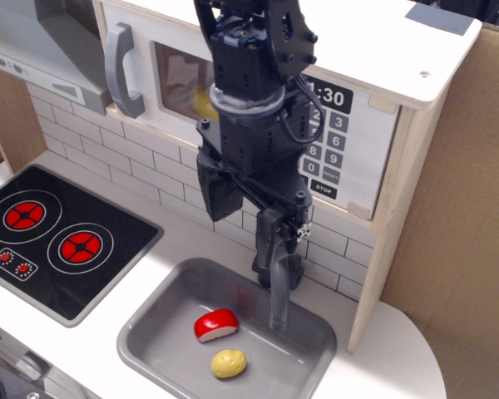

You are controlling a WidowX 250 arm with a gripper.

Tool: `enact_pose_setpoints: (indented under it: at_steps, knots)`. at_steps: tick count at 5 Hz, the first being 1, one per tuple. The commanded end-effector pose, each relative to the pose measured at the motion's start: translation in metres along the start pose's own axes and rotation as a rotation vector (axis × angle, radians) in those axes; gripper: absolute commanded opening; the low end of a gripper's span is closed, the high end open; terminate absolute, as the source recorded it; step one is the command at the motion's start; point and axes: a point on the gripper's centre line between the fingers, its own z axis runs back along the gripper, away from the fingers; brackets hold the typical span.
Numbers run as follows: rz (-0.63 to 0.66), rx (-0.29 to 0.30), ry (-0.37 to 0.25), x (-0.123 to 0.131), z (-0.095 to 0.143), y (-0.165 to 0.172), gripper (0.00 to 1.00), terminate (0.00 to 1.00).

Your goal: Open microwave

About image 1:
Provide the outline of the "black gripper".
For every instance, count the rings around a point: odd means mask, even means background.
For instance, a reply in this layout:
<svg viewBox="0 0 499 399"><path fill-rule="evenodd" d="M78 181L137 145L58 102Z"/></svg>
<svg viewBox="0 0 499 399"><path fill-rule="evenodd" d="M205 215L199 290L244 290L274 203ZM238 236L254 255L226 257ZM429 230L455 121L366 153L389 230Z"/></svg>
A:
<svg viewBox="0 0 499 399"><path fill-rule="evenodd" d="M244 199L257 214L256 264L272 266L294 254L311 233L312 203L299 171L309 140L310 100L300 90L280 89L260 101L210 89L219 120L200 120L203 139L197 173L213 222L238 211Z"/></svg>

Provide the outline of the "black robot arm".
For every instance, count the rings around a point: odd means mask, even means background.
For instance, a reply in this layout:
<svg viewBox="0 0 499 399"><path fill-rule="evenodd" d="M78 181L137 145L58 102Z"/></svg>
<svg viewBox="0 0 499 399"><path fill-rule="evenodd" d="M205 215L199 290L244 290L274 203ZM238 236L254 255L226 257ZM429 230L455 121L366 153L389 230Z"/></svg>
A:
<svg viewBox="0 0 499 399"><path fill-rule="evenodd" d="M219 115L196 125L205 206L215 221L244 200L257 206L256 262L270 268L308 231L312 198L299 159L323 130L309 124L321 103L303 73L316 61L318 38L295 1L198 1L195 10L213 58L210 101Z"/></svg>

